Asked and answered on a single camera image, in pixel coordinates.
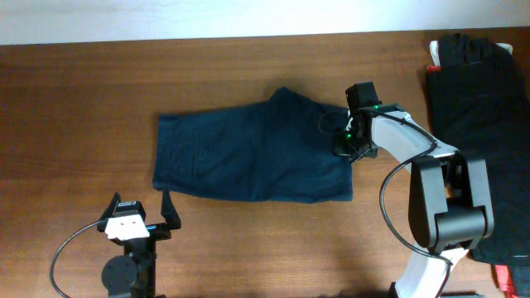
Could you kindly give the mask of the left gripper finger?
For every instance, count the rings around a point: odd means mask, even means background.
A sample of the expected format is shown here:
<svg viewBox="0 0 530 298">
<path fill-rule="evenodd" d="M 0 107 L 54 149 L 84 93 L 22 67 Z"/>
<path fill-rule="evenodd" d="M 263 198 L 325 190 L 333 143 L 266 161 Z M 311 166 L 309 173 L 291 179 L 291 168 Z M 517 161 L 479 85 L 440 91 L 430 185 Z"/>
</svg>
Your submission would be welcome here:
<svg viewBox="0 0 530 298">
<path fill-rule="evenodd" d="M 162 191 L 161 216 L 170 230 L 181 228 L 181 218 L 171 200 L 170 191 L 166 187 Z"/>
<path fill-rule="evenodd" d="M 113 198 L 111 199 L 110 203 L 108 204 L 108 207 L 105 209 L 105 211 L 102 213 L 100 220 L 104 221 L 109 218 L 111 218 L 114 213 L 115 209 L 117 208 L 118 204 L 121 202 L 121 197 L 118 192 L 115 192 L 113 195 Z"/>
</svg>

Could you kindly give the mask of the navy blue shorts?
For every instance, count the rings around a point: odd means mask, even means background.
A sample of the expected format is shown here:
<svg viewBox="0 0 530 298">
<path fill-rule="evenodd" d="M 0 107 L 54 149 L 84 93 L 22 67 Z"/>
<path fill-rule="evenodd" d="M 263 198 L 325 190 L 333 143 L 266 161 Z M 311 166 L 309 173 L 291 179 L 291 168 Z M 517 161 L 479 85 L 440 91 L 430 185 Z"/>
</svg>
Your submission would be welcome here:
<svg viewBox="0 0 530 298">
<path fill-rule="evenodd" d="M 162 114 L 153 187 L 243 202 L 350 201 L 351 165 L 333 153 L 346 117 L 287 88 L 243 107 Z"/>
</svg>

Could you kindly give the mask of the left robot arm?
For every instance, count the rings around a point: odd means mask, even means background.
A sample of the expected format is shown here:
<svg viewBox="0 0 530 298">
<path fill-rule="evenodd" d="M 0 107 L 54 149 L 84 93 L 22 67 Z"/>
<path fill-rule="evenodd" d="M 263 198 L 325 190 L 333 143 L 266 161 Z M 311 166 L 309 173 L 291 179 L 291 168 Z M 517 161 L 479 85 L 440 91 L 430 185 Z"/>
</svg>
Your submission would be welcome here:
<svg viewBox="0 0 530 298">
<path fill-rule="evenodd" d="M 162 191 L 162 223 L 147 224 L 139 201 L 121 201 L 116 193 L 100 217 L 97 230 L 123 248 L 123 253 L 104 265 L 101 281 L 111 298 L 155 298 L 157 243 L 171 239 L 181 219 L 168 189 Z"/>
</svg>

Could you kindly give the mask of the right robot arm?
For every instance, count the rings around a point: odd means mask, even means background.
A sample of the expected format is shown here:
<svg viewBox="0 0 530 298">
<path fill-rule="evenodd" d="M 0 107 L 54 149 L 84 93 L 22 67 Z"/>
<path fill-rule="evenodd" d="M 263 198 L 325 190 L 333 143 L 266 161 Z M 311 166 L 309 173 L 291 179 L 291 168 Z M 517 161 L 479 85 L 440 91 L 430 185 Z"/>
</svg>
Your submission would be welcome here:
<svg viewBox="0 0 530 298">
<path fill-rule="evenodd" d="M 438 140 L 400 105 L 382 103 L 371 82 L 354 84 L 345 97 L 348 120 L 335 135 L 334 154 L 354 163 L 384 149 L 398 162 L 383 180 L 378 203 L 385 224 L 412 255 L 388 296 L 440 297 L 458 261 L 494 230 L 485 161 Z M 401 170 L 410 174 L 412 243 L 393 226 L 385 205 L 390 180 Z"/>
</svg>

